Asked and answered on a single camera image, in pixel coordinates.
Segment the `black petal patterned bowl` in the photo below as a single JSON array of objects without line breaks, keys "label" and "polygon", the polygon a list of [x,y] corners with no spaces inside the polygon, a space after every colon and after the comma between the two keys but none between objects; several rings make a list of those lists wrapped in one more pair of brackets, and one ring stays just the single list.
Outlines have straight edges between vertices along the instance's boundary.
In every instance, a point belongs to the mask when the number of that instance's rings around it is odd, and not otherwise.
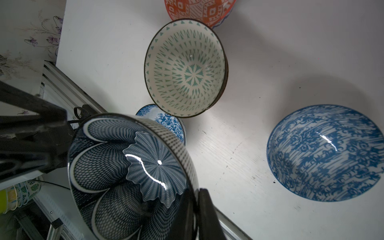
[{"label": "black petal patterned bowl", "polygon": [[77,208],[99,240],[169,240],[186,193],[199,187],[180,139],[137,116],[98,114],[77,128],[68,151]]}]

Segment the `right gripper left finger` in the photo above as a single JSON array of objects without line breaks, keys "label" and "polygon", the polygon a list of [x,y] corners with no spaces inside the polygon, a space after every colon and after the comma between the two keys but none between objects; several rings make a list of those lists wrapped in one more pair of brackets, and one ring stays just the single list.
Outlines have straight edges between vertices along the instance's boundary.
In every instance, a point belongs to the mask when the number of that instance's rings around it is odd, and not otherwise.
[{"label": "right gripper left finger", "polygon": [[49,173],[67,164],[74,130],[67,111],[1,82],[1,103],[33,112],[1,115],[1,182],[34,171]]}]

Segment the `green triangle patterned bowl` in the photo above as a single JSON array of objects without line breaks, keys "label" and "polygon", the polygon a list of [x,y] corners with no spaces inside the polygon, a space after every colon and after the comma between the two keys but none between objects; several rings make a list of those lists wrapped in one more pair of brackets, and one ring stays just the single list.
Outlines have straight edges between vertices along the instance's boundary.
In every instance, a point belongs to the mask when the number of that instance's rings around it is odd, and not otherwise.
[{"label": "green triangle patterned bowl", "polygon": [[224,47],[201,21],[180,19],[163,26],[145,57],[147,91],[164,112],[178,118],[196,117],[223,95],[229,76]]}]

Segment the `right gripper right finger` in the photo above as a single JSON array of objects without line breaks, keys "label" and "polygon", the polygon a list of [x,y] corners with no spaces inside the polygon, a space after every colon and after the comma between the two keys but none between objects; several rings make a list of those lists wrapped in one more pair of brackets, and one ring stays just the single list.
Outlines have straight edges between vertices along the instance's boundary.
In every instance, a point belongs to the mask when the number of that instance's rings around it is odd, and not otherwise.
[{"label": "right gripper right finger", "polygon": [[211,196],[199,189],[195,196],[187,189],[182,195],[167,240],[225,240]]}]

